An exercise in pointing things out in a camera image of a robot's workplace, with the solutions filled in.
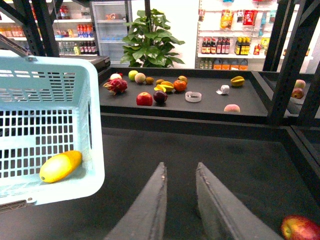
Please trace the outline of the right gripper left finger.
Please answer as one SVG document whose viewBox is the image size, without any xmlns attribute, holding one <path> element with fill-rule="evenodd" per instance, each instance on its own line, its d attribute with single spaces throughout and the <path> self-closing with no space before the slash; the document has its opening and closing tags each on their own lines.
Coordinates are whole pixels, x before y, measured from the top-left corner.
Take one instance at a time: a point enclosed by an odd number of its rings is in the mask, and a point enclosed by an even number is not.
<svg viewBox="0 0 320 240">
<path fill-rule="evenodd" d="M 160 162 L 106 240 L 162 240 L 167 212 L 167 168 Z"/>
</svg>

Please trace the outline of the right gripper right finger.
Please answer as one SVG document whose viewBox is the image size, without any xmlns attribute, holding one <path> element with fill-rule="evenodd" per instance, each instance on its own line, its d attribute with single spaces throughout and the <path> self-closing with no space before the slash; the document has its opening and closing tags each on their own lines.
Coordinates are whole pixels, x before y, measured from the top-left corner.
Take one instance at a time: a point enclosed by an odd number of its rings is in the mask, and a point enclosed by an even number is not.
<svg viewBox="0 0 320 240">
<path fill-rule="evenodd" d="M 209 240 L 281 240 L 202 162 L 195 173 L 197 205 Z"/>
</svg>

